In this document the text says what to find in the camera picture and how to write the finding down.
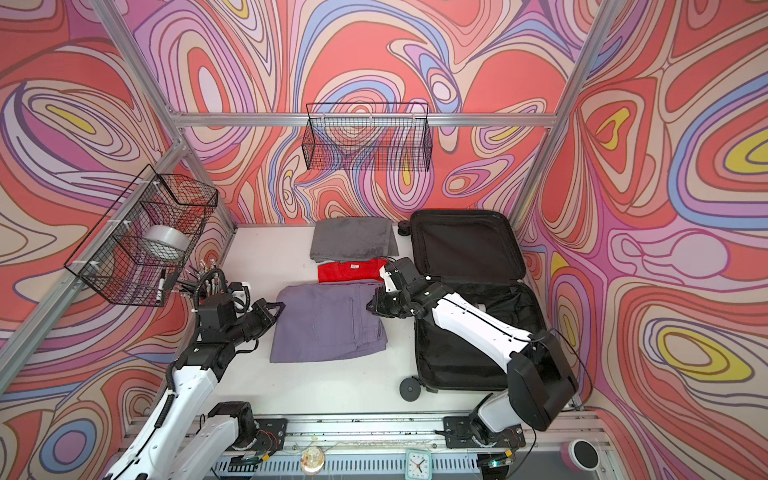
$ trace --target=duct tape roll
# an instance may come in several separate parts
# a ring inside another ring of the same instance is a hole
[[[326,454],[317,447],[309,447],[301,453],[301,469],[307,475],[315,475],[326,463]]]
[[[189,237],[167,225],[153,225],[142,237],[142,248],[161,260],[182,260],[190,245]]]

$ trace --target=suitcase lid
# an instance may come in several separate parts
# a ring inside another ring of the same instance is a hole
[[[525,261],[509,220],[488,210],[419,210],[411,216],[413,263],[447,283],[510,285]]]

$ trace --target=psychedelic wallpaper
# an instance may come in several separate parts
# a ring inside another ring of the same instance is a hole
[[[424,101],[432,112],[554,111],[593,2],[135,2],[124,19],[172,108],[306,112]],[[428,172],[306,172],[302,128],[187,129],[235,223],[420,208],[511,212],[543,128],[434,129]]]
[[[235,223],[311,223],[331,217],[410,218],[422,208],[509,215],[542,127],[459,127],[453,153],[437,145],[425,171],[307,171],[301,128],[194,127],[187,138]]]
[[[768,2],[627,2],[561,144],[515,231],[582,398],[633,478],[768,478]]]
[[[306,112],[425,100],[437,112],[554,111],[591,26],[587,0],[118,2],[170,104]]]
[[[170,141],[87,0],[0,0],[0,339]],[[197,258],[218,257],[212,219]],[[85,290],[0,396],[0,478],[97,478],[188,334],[189,307]]]

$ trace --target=gray towel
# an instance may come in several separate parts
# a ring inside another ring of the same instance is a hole
[[[310,258],[317,263],[364,262],[397,257],[397,242],[388,218],[329,218],[315,224]]]
[[[366,310],[380,282],[287,286],[275,325],[271,363],[353,359],[386,348],[379,317]]]

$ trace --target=purple pants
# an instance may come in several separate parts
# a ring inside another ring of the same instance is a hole
[[[379,317],[366,304],[381,282],[311,283],[288,286],[275,325],[271,363],[353,359],[386,348]]]

